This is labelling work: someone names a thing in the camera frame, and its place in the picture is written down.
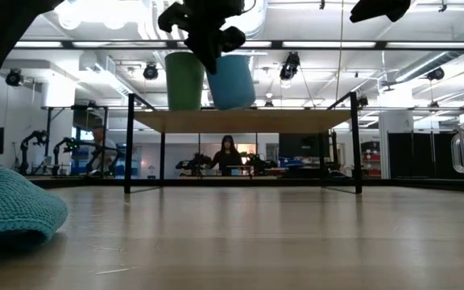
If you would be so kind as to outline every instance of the laboratory room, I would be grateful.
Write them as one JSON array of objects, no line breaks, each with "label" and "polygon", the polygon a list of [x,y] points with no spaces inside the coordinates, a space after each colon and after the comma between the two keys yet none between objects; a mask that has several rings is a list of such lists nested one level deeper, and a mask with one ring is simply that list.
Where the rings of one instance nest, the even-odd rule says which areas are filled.
[{"label": "laboratory room", "polygon": [[0,289],[464,290],[464,1],[0,0]]}]

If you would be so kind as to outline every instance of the wooden shelf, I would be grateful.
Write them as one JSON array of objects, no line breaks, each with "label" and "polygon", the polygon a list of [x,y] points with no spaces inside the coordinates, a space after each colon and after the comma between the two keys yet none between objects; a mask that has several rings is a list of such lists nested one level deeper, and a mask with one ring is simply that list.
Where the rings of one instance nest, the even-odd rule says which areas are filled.
[{"label": "wooden shelf", "polygon": [[201,110],[135,112],[161,133],[320,133],[350,119],[345,110]]}]

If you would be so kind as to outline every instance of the teal knitted cloth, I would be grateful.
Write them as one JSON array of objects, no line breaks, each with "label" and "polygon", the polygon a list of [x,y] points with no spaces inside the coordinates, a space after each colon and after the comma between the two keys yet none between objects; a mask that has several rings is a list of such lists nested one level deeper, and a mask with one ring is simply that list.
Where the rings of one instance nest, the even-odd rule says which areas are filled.
[{"label": "teal knitted cloth", "polygon": [[41,245],[64,224],[66,204],[10,169],[0,168],[0,240],[12,247]]}]

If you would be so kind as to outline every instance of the blue cup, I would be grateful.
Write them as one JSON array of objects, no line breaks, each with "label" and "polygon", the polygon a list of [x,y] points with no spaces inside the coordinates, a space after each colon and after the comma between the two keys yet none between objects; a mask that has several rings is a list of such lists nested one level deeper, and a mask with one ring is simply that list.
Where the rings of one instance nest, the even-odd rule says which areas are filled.
[{"label": "blue cup", "polygon": [[207,72],[214,106],[218,110],[250,108],[255,102],[255,88],[248,68],[248,56],[223,56],[216,63],[217,73]]}]

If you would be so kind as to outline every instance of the wooden table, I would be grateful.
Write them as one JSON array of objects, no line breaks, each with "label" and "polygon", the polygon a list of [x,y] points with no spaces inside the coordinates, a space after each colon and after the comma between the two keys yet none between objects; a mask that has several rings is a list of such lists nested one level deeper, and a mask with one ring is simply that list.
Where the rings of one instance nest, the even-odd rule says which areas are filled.
[{"label": "wooden table", "polygon": [[464,193],[56,189],[69,217],[0,251],[0,290],[464,290]]},{"label": "wooden table", "polygon": [[350,119],[345,110],[201,110],[135,112],[160,133],[311,133]]}]

